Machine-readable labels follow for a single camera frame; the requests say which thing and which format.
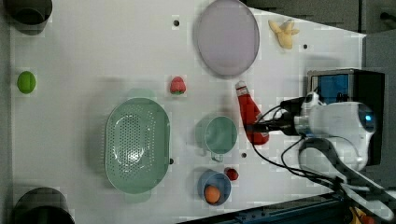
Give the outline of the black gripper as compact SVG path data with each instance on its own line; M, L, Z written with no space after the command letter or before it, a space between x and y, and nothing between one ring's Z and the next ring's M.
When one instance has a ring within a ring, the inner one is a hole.
M294 119L301 115L304 97L298 97L290 100L285 100L280 103L280 108L285 110L285 113L279 119L267 120L263 122L255 122L246 125L247 131L255 133L270 133L281 131L285 135L298 135Z

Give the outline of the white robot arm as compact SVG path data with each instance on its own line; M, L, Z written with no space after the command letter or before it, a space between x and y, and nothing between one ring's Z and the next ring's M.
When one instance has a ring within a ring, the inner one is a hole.
M245 131L299 136L299 166L292 168L282 162L282 168L341 193L381 223L395 224L395 193L361 174L376 131L370 107L360 102L325 104L311 91L305 97L282 102L278 108L283 111L280 117L266 120L260 116L246 124Z

